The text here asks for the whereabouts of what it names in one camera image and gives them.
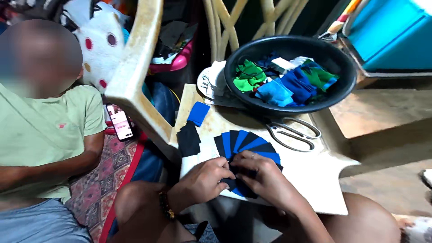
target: polka dot pillow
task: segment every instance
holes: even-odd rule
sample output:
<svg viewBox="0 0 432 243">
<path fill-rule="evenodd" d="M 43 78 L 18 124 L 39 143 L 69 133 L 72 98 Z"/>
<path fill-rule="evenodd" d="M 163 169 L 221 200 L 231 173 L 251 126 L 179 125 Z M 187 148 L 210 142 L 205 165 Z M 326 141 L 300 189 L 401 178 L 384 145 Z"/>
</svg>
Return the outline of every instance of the polka dot pillow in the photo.
<svg viewBox="0 0 432 243">
<path fill-rule="evenodd" d="M 73 32 L 83 51 L 83 81 L 104 93 L 123 53 L 124 37 L 117 15 L 101 11 Z"/>
</svg>

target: person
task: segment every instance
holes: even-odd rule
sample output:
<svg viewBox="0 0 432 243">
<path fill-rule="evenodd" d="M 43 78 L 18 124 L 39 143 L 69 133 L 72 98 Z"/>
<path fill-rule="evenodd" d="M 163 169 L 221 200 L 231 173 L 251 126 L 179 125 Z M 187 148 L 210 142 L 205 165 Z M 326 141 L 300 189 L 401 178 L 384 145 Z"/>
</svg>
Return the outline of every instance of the person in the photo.
<svg viewBox="0 0 432 243">
<path fill-rule="evenodd" d="M 234 175 L 227 160 L 218 157 L 196 165 L 170 189 L 149 182 L 125 185 L 114 202 L 119 231 L 110 242 L 206 242 L 203 238 L 197 239 L 178 221 L 170 220 L 166 210 L 169 208 L 175 216 L 191 205 L 217 197 L 229 187 L 219 182 L 222 178 L 241 179 L 256 194 L 293 219 L 295 223 L 283 232 L 278 242 L 400 242 L 396 220 L 371 199 L 344 193 L 349 215 L 317 215 L 271 159 L 245 150 L 235 155 L 231 166 L 238 166 L 241 172 L 256 171 L 256 177 L 241 172 Z M 165 205 L 164 199 L 168 207 L 160 206 L 160 202 Z"/>
<path fill-rule="evenodd" d="M 64 27 L 46 20 L 17 25 L 21 29 L 10 35 L 20 34 L 13 42 L 15 75 L 32 87 L 32 97 L 0 84 L 0 241 L 91 242 L 63 203 L 70 198 L 68 179 L 100 161 L 106 128 L 101 95 L 69 82 L 82 65 L 82 58 L 70 63 L 76 60 L 64 52 L 81 52 L 72 33 L 65 39 L 57 29 Z"/>
</svg>

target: scissors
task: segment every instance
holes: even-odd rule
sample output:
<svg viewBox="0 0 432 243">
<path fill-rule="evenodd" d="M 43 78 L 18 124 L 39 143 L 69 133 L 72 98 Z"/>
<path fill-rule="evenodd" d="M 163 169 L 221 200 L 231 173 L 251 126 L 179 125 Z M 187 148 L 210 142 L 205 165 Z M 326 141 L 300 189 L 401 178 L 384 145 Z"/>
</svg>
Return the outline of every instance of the scissors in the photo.
<svg viewBox="0 0 432 243">
<path fill-rule="evenodd" d="M 300 120 L 300 119 L 297 119 L 297 118 L 293 118 L 293 117 L 269 118 L 269 117 L 264 117 L 264 116 L 259 117 L 257 115 L 253 115 L 253 114 L 250 114 L 250 113 L 248 113 L 248 114 L 251 115 L 252 117 L 254 117 L 255 119 L 259 120 L 260 122 L 264 123 L 266 125 L 267 130 L 270 132 L 270 135 L 272 136 L 272 138 L 274 140 L 276 140 L 276 142 L 278 142 L 282 146 L 284 146 L 286 148 L 289 148 L 289 149 L 292 149 L 294 151 L 298 151 L 298 152 L 311 152 L 311 151 L 313 151 L 315 149 L 315 145 L 310 140 L 314 140 L 314 139 L 317 139 L 317 138 L 321 137 L 321 131 L 318 128 L 316 128 L 314 125 L 312 125 L 312 124 L 310 124 L 310 123 L 308 123 L 306 121 L 303 121 L 303 120 Z M 304 133 L 302 133 L 302 132 L 300 132 L 298 130 L 295 130 L 295 129 L 287 126 L 284 123 L 285 120 L 290 120 L 290 121 L 302 124 L 303 126 L 305 126 L 305 127 L 309 128 L 310 130 L 312 130 L 315 133 L 315 136 L 311 137 L 309 135 L 306 135 L 306 134 L 304 134 Z M 309 145 L 309 150 L 296 149 L 296 148 L 293 148 L 293 147 L 288 146 L 285 143 L 283 143 L 281 140 L 279 140 L 275 136 L 275 133 L 273 132 L 273 130 L 276 130 L 278 128 L 286 129 L 286 130 L 288 130 L 288 131 L 290 131 L 290 132 L 292 132 L 294 134 L 287 133 L 285 131 L 277 131 L 276 133 L 280 133 L 280 134 L 283 134 L 283 135 L 286 135 L 286 136 L 289 136 L 289 137 L 292 137 L 292 138 L 295 138 L 297 140 L 300 140 L 302 142 L 307 143 Z"/>
</svg>

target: phone screen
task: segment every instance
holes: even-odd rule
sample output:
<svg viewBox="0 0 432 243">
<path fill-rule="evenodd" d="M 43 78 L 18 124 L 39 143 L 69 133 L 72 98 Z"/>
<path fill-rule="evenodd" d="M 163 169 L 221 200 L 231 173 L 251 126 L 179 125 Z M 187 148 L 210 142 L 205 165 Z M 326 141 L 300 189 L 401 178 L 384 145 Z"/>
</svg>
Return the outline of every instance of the phone screen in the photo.
<svg viewBox="0 0 432 243">
<path fill-rule="evenodd" d="M 132 137 L 133 134 L 126 113 L 116 105 L 107 105 L 107 110 L 118 139 L 123 140 Z"/>
</svg>

